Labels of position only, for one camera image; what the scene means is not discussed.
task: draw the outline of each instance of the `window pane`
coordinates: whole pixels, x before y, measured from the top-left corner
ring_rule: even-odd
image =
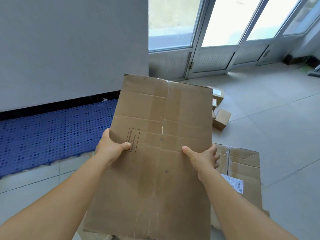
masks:
[[[247,40],[273,38],[299,0],[269,0]]]
[[[260,0],[216,0],[202,47],[238,44]]]
[[[316,20],[320,13],[319,0],[308,0],[297,16],[287,27],[283,35],[292,35],[304,33],[310,25]]]
[[[149,0],[149,50],[191,46],[202,0]]]

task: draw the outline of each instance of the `doormat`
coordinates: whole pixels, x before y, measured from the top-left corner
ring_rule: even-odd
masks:
[[[0,121],[0,178],[94,151],[118,100]]]

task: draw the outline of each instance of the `hand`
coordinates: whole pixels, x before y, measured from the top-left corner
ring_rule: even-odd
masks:
[[[217,153],[217,147],[215,144],[212,144],[212,146],[202,152],[202,153],[197,153],[191,150],[187,146],[182,147],[182,151],[184,154],[186,154],[188,157],[190,157],[190,161],[192,166],[194,167],[195,170],[198,172],[198,179],[201,180],[201,174],[203,170],[208,169],[208,168],[217,168],[219,164],[217,163],[217,160],[219,160],[220,155],[216,155]]]
[[[131,143],[124,142],[122,144],[118,144],[113,142],[109,137],[110,129],[106,129],[102,137],[96,146],[96,153],[94,156],[105,160],[106,169],[110,167],[112,162],[116,161],[122,151],[128,150],[131,147]]]

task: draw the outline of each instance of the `forearm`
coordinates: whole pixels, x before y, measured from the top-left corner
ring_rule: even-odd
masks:
[[[0,239],[72,239],[105,172],[91,157],[68,179],[0,227]]]
[[[227,240],[297,239],[239,195],[214,168],[201,174]]]

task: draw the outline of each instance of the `black baseboard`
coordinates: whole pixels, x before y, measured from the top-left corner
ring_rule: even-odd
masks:
[[[302,57],[293,57],[292,55],[287,55],[282,62],[287,65],[305,63],[312,68],[316,68],[320,65],[320,60],[315,56],[302,56]]]
[[[120,90],[114,92],[106,92],[101,94],[96,94],[92,96],[86,97],[78,97],[74,99],[69,99],[65,101],[59,101],[49,104],[41,104],[37,106],[14,109],[9,111],[0,112],[0,121],[15,119],[26,116],[39,115],[43,113],[53,112],[61,109],[70,109],[73,107],[78,107],[82,105],[94,104],[102,102],[104,99],[118,99],[120,94]]]

